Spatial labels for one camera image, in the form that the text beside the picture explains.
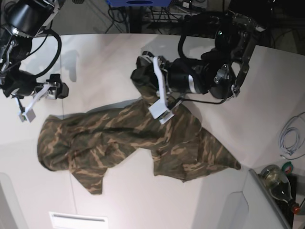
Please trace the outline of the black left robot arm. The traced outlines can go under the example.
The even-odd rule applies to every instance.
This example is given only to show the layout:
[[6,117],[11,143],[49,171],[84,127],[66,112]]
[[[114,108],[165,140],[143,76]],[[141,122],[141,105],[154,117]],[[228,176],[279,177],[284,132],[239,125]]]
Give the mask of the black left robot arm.
[[[201,34],[205,27],[217,27],[214,47],[200,59],[187,57],[183,45],[188,36]],[[173,62],[163,56],[143,52],[154,74],[150,82],[156,86],[159,98],[179,93],[178,101],[186,101],[186,94],[210,93],[222,104],[240,93],[249,71],[250,58],[266,27],[254,18],[228,11],[222,16],[200,13],[184,19],[178,42],[179,58]]]

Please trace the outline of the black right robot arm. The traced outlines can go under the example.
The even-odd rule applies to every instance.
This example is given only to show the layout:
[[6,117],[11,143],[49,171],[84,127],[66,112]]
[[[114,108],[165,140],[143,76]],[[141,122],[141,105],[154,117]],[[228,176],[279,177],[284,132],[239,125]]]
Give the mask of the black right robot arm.
[[[21,114],[32,109],[20,102],[26,96],[36,100],[64,99],[69,94],[68,86],[58,73],[53,73],[45,82],[37,79],[44,76],[58,60],[62,42],[51,28],[52,21],[64,5],[63,0],[19,0],[4,8],[5,24],[0,35],[0,88],[6,97],[17,100]],[[52,36],[57,41],[57,51],[50,64],[40,73],[20,70],[21,62],[34,54],[32,40],[38,35]]]

